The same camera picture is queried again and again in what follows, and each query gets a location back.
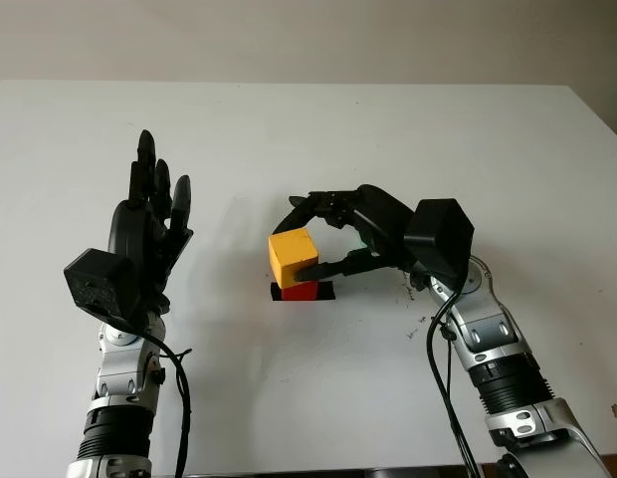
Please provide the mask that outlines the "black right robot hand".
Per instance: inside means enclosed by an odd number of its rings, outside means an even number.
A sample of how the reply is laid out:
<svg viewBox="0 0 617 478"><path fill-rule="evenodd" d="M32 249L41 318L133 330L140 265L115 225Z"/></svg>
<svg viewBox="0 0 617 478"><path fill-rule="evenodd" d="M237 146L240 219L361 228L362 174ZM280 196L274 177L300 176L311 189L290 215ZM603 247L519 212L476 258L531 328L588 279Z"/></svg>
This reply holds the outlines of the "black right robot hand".
<svg viewBox="0 0 617 478"><path fill-rule="evenodd" d="M336 275L350 276L381 268L407 274L417 263L404 245L404 235L414 212L383 189L362 184L349 191L312 191L306 197L289 198L293 210L278 224L275 233L306 226L313 218L341 229L353 227L364 244L332 263L307 266L295 273L301 281L320 281Z"/></svg>

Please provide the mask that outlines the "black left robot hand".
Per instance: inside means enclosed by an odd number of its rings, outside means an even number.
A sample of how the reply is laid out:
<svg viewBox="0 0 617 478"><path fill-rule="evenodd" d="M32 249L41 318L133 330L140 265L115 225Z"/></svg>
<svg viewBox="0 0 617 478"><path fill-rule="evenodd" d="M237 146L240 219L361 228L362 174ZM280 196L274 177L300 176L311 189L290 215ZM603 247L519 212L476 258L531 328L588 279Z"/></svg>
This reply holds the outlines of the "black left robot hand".
<svg viewBox="0 0 617 478"><path fill-rule="evenodd" d="M190 208L190 178L182 175L171 183L166 161L156 157L153 135L143 130L130 168L128 197L113 214L108 251L131 260L141 299L159 314L170 309L164 290L193 235Z"/></svg>

